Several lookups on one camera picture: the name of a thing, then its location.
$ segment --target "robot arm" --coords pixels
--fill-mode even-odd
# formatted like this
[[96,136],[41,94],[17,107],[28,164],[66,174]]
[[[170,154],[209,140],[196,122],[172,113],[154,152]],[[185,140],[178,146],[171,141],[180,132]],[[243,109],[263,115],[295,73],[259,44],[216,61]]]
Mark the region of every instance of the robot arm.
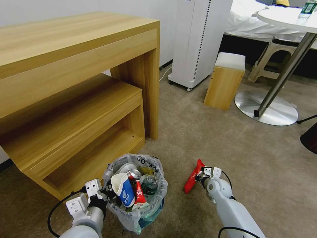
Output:
[[[196,181],[202,183],[211,201],[217,205],[217,213],[225,226],[219,235],[222,230],[228,229],[230,238],[265,238],[245,206],[234,199],[231,185],[220,178],[221,172],[217,167],[203,167],[201,173],[196,176]],[[102,237],[101,231],[110,193],[101,190],[98,179],[87,182],[85,187],[88,199],[84,193],[80,193],[66,202],[74,220],[73,226],[63,233],[61,238]]]
[[61,238],[101,238],[106,206],[109,198],[102,192],[99,179],[85,184],[88,199],[84,193],[66,202],[73,217],[73,226]]
[[230,238],[265,238],[263,232],[254,221],[248,210],[240,202],[233,199],[231,186],[220,178],[221,169],[214,167],[202,168],[203,173],[197,179],[207,190],[207,195],[217,206],[217,213]]

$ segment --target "blue and white paper cup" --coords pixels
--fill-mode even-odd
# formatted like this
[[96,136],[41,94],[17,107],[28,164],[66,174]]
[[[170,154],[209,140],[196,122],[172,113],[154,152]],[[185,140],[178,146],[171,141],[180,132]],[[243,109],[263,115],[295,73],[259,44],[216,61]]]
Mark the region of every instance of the blue and white paper cup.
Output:
[[127,173],[119,173],[111,177],[113,191],[119,196],[126,207],[133,206],[135,202],[134,191]]

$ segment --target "white cushion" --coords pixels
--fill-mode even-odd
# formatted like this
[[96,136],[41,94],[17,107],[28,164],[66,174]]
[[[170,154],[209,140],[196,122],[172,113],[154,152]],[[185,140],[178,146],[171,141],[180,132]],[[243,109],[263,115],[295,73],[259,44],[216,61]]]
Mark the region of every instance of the white cushion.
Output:
[[220,52],[215,66],[245,71],[245,56]]

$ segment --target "round table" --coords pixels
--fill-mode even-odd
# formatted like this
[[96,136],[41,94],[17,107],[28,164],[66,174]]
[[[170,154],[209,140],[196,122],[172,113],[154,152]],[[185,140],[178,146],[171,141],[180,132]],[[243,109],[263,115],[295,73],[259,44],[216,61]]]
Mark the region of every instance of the round table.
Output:
[[290,60],[276,79],[276,84],[267,94],[263,92],[244,91],[238,93],[235,104],[248,117],[276,126],[287,126],[298,119],[298,112],[293,104],[277,97],[285,82],[289,79],[299,62],[317,38],[317,13],[309,19],[298,19],[301,9],[274,8],[258,12],[258,19],[266,23],[306,32]]

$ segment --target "water bottle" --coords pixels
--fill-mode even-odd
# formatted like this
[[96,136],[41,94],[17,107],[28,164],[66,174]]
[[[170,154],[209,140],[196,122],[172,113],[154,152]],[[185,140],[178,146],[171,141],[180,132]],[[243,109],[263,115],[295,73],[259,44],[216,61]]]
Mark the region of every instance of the water bottle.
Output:
[[317,6],[317,0],[308,0],[301,10],[298,18],[309,18]]

